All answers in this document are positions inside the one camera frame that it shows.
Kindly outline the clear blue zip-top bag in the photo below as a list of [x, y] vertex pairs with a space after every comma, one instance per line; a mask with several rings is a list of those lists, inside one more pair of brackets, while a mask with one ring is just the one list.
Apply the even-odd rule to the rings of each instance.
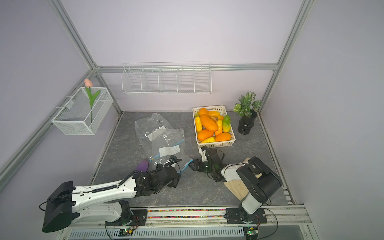
[[189, 163], [193, 161], [185, 151], [185, 132], [183, 129], [166, 130], [160, 136], [152, 141], [152, 163], [153, 169], [158, 164], [165, 165], [170, 162], [171, 155], [181, 160], [171, 166], [174, 167], [178, 173], [184, 171]]

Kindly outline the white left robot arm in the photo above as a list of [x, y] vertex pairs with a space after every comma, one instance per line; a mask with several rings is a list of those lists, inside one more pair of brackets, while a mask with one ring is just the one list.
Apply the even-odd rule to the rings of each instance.
[[52, 233], [80, 222], [129, 222], [129, 199], [159, 193], [165, 186], [177, 187], [180, 172], [173, 164], [158, 164], [155, 170], [134, 170], [120, 181], [94, 186], [62, 183], [44, 202], [42, 231]]

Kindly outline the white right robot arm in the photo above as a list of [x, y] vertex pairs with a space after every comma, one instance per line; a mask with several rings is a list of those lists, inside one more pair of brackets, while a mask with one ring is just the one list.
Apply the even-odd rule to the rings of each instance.
[[238, 164], [225, 164], [225, 154], [221, 150], [202, 147], [200, 153], [202, 158], [193, 160], [189, 167], [227, 186], [241, 201], [235, 217], [244, 223], [258, 220], [257, 211], [283, 185], [281, 178], [257, 157]]

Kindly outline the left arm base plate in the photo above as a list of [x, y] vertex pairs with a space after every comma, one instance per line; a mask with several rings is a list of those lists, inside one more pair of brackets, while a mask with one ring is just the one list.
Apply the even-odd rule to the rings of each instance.
[[122, 214], [114, 222], [105, 222], [106, 226], [144, 226], [146, 224], [148, 210], [146, 209], [133, 209], [130, 213]]

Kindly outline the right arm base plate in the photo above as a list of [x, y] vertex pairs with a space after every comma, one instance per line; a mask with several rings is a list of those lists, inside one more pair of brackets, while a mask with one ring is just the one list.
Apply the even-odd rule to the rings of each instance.
[[227, 208], [224, 218], [227, 224], [266, 224], [267, 218], [263, 208], [257, 209], [253, 214], [248, 214], [240, 208]]

